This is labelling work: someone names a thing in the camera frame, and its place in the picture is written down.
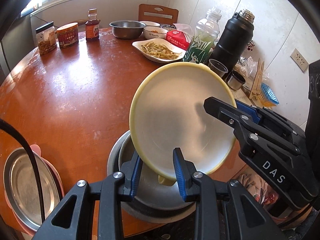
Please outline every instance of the electrical socket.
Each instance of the electrical socket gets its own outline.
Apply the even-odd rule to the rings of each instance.
[[[290,57],[299,66],[302,72],[305,72],[307,70],[309,63],[305,60],[305,58],[300,54],[300,52],[297,49],[294,49]]]

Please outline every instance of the chair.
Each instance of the chair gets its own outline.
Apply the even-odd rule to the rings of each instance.
[[[140,4],[139,21],[150,21],[156,23],[170,24],[177,23],[179,11],[161,5]]]

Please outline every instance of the black thermos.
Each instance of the black thermos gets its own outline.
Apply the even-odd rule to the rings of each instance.
[[[254,15],[248,10],[241,10],[228,20],[216,47],[210,55],[210,58],[218,60],[227,67],[228,73],[223,77],[228,76],[252,39],[253,20]]]

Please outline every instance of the white lettering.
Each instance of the white lettering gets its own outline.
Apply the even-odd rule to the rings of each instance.
[[[281,175],[281,176],[280,176],[280,179],[277,179],[277,181],[278,181],[279,183],[281,183],[284,179],[285,179],[285,176]]]
[[[270,167],[270,162],[266,161],[266,162],[264,163],[263,167],[264,167],[265,169],[268,169],[268,168]]]
[[[269,174],[273,174],[273,177],[275,177],[276,173],[277,173],[277,169],[269,172]]]

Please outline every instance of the wooden tabletop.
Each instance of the wooden tabletop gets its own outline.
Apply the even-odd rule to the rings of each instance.
[[[100,40],[86,42],[40,56],[35,48],[12,70],[0,87],[0,118],[15,127],[61,176],[65,192],[80,179],[89,183],[106,176],[111,148],[129,129],[129,110],[144,78],[159,67],[133,46],[133,40],[116,39],[110,29]],[[0,171],[8,155],[20,145],[0,131]],[[244,163],[236,144],[214,179],[228,181]],[[0,214],[22,231],[4,199],[0,183]],[[125,236],[157,227],[122,212]],[[93,234],[97,232],[98,205]]]

